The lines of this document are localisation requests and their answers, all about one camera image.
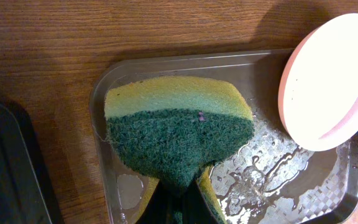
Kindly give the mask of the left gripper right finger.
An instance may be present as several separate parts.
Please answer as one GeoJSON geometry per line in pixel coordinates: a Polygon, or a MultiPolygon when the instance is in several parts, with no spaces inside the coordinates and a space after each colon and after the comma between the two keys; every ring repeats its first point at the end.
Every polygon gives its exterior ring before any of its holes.
{"type": "Polygon", "coordinates": [[[181,197],[183,224],[218,224],[194,180],[181,197]]]}

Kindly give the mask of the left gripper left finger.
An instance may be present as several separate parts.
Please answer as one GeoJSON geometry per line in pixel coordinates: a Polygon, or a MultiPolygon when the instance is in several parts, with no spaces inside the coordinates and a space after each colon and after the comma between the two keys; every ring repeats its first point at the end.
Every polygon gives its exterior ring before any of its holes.
{"type": "Polygon", "coordinates": [[[175,224],[178,199],[163,184],[158,183],[144,212],[136,224],[175,224]]]}

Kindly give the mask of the green yellow sponge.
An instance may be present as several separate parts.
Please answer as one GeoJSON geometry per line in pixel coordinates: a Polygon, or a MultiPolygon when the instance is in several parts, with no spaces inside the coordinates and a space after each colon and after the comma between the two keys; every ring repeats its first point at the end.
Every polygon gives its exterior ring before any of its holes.
{"type": "Polygon", "coordinates": [[[195,180],[218,220],[225,217],[209,170],[254,136],[252,110],[231,83],[201,77],[158,77],[110,89],[104,100],[106,138],[119,160],[150,179],[135,222],[158,183],[178,199],[195,180]]]}

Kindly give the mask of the pink white plate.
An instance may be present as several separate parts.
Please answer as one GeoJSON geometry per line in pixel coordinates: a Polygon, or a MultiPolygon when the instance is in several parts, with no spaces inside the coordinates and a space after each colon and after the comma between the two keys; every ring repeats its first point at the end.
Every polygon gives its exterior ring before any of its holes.
{"type": "Polygon", "coordinates": [[[358,131],[358,13],[337,16],[300,42],[282,73],[278,110],[307,150],[332,149],[358,131]]]}

